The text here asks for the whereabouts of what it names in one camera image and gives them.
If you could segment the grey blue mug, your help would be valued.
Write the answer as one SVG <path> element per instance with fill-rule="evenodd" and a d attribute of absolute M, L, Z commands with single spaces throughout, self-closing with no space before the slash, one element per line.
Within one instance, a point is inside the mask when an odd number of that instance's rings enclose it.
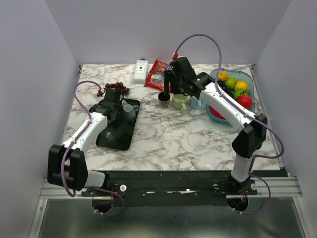
<path fill-rule="evenodd" d="M 127 104 L 123 107 L 123 113 L 126 121 L 133 121 L 136 113 L 139 111 L 138 105 Z"/>

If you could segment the light green mug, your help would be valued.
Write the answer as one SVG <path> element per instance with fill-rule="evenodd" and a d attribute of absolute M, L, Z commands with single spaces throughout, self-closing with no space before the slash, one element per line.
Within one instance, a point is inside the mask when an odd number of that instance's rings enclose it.
<path fill-rule="evenodd" d="M 189 96 L 184 96 L 183 94 L 173 94 L 172 95 L 172 106 L 176 110 L 187 110 L 187 104 L 189 101 Z"/>

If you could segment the brown striped mug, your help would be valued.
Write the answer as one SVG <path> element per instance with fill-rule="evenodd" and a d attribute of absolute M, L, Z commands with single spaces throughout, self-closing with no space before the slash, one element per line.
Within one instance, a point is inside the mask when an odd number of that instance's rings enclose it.
<path fill-rule="evenodd" d="M 169 107 L 169 103 L 170 103 L 170 94 L 169 93 L 164 93 L 164 92 L 160 92 L 158 95 L 158 103 L 159 106 L 163 109 L 167 109 Z"/>

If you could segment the light blue mug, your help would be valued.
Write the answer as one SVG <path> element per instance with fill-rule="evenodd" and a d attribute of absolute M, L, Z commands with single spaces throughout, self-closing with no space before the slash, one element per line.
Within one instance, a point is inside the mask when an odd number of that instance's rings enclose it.
<path fill-rule="evenodd" d="M 197 99 L 195 97 L 190 97 L 189 99 L 189 105 L 193 109 L 200 109 L 203 105 L 203 101 L 200 99 Z"/>

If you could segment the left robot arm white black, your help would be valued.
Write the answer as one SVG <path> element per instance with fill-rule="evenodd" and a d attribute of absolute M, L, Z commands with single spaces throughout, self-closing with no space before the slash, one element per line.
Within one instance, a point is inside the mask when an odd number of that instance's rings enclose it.
<path fill-rule="evenodd" d="M 79 129 L 62 145 L 53 145 L 48 156 L 48 182 L 64 187 L 71 197 L 76 191 L 93 187 L 99 196 L 109 192 L 106 175 L 87 169 L 85 154 L 97 136 L 119 118 L 123 93 L 107 89 L 105 97 L 90 109 L 84 108 L 87 118 Z"/>

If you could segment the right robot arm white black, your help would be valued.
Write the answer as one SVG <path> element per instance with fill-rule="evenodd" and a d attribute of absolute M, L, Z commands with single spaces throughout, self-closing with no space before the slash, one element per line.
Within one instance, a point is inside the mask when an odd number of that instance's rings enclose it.
<path fill-rule="evenodd" d="M 233 194 L 241 193 L 250 177 L 251 158 L 266 139 L 266 116 L 257 116 L 241 106 L 207 73 L 196 74 L 186 57 L 174 59 L 170 67 L 164 73 L 164 93 L 184 94 L 202 100 L 220 113 L 238 134 L 232 142 L 236 158 L 228 189 Z"/>

